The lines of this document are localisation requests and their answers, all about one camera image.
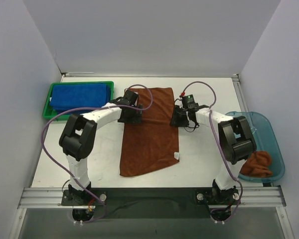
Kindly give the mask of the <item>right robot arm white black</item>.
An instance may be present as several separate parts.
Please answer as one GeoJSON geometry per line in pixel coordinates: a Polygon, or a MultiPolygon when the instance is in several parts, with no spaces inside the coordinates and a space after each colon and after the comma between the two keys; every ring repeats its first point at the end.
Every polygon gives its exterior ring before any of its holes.
{"type": "Polygon", "coordinates": [[[234,188],[239,183],[239,173],[246,160],[257,149],[249,123],[245,117],[235,118],[215,112],[207,106],[195,106],[191,109],[174,106],[170,125],[187,127],[192,121],[194,128],[206,126],[212,130],[223,161],[212,184],[214,194],[237,195],[234,188]]]}

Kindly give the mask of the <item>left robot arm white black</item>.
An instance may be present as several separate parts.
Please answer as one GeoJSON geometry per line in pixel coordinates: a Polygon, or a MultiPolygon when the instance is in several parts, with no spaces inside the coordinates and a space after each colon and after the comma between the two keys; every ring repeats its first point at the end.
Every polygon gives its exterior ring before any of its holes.
{"type": "Polygon", "coordinates": [[[143,106],[138,104],[138,100],[138,93],[126,90],[122,97],[109,101],[99,109],[70,115],[59,140],[71,173],[68,186],[70,195],[81,199],[92,197],[87,192],[91,190],[87,157],[94,147],[96,132],[113,121],[141,123],[143,106]]]}

